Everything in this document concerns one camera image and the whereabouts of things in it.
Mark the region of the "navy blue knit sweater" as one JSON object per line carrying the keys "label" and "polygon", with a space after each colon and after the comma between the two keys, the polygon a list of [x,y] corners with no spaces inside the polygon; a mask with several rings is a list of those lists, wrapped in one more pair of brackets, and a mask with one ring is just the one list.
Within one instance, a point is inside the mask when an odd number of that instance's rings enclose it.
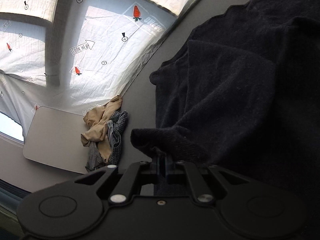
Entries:
{"label": "navy blue knit sweater", "polygon": [[306,198],[319,169],[319,0],[250,0],[196,27],[151,73],[148,156],[217,165]]}

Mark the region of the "grey checked crumpled shirt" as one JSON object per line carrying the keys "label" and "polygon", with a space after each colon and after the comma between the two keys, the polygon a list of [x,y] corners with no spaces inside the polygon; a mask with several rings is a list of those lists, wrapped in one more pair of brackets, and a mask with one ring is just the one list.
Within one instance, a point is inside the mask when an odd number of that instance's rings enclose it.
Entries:
{"label": "grey checked crumpled shirt", "polygon": [[128,113],[127,111],[115,111],[111,119],[107,122],[106,141],[110,145],[107,148],[107,157],[103,157],[100,153],[98,145],[100,142],[90,142],[88,145],[88,158],[86,163],[87,172],[91,172],[107,165],[118,165],[121,159],[122,152],[122,136],[127,126]]}

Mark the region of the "beige crumpled garment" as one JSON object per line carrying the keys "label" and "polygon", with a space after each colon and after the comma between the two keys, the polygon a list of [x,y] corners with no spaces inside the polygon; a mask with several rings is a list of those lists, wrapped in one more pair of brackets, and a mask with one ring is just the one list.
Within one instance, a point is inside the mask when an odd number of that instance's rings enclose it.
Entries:
{"label": "beige crumpled garment", "polygon": [[99,155],[104,163],[108,162],[112,152],[107,137],[107,122],[115,111],[121,108],[121,104],[121,96],[115,96],[108,103],[88,111],[83,118],[89,130],[81,133],[81,143],[84,147],[88,147],[91,142],[97,143]]}

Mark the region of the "grey side table board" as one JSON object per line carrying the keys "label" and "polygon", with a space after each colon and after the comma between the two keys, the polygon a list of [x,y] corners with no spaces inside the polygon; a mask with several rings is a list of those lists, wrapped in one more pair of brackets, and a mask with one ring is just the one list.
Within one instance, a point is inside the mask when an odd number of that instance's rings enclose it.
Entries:
{"label": "grey side table board", "polygon": [[83,116],[41,106],[24,141],[23,155],[37,163],[85,174],[88,148],[80,137],[87,130]]}

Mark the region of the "white carrot print tent cloth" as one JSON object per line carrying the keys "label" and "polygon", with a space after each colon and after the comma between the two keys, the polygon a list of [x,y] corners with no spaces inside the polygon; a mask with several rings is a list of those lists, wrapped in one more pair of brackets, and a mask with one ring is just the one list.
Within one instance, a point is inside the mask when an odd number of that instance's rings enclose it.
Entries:
{"label": "white carrot print tent cloth", "polygon": [[199,0],[1,0],[1,113],[85,114],[127,90]]}

